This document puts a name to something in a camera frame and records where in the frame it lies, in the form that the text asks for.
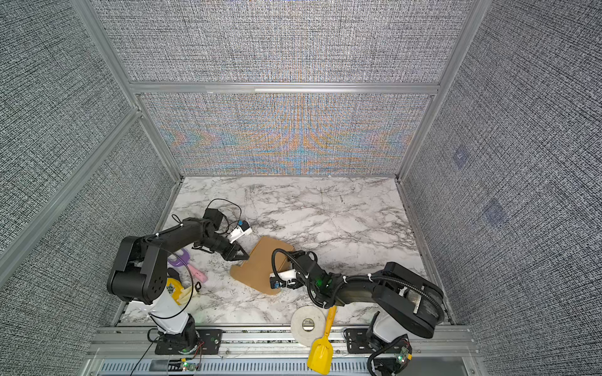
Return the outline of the brown cardboard box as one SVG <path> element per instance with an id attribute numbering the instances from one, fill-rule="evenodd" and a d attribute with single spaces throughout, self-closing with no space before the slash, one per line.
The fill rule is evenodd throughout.
<path id="1" fill-rule="evenodd" d="M 230 275 L 238 282 L 243 283 L 265 295 L 277 295 L 280 288 L 272 289 L 270 275 L 273 273 L 271 259 L 274 250 L 282 249 L 294 252 L 293 245 L 270 237 L 261 237 L 252 250 L 249 259 L 241 266 L 232 266 Z"/>

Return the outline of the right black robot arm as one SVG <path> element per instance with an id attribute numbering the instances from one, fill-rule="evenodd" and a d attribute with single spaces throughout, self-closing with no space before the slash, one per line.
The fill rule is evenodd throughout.
<path id="1" fill-rule="evenodd" d="M 271 255 L 271 267 L 279 288 L 305 288 L 312 303 L 325 310 L 374 303 L 421 338 L 433 338 L 435 328 L 445 319 L 443 291 L 395 262 L 374 273 L 348 276 L 326 272 L 314 252 L 277 248 Z"/>

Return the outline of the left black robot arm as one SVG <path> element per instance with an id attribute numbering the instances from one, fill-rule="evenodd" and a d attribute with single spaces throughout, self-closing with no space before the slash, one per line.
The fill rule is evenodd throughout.
<path id="1" fill-rule="evenodd" d="M 237 241 L 219 234 L 222 217 L 211 209 L 202 218 L 189 217 L 158 233 L 123 238 L 109 272 L 107 290 L 123 302 L 130 302 L 149 316 L 158 329 L 156 354 L 188 355 L 201 340 L 194 318 L 180 306 L 167 289 L 168 258 L 192 244 L 229 262 L 246 261 L 249 253 Z"/>

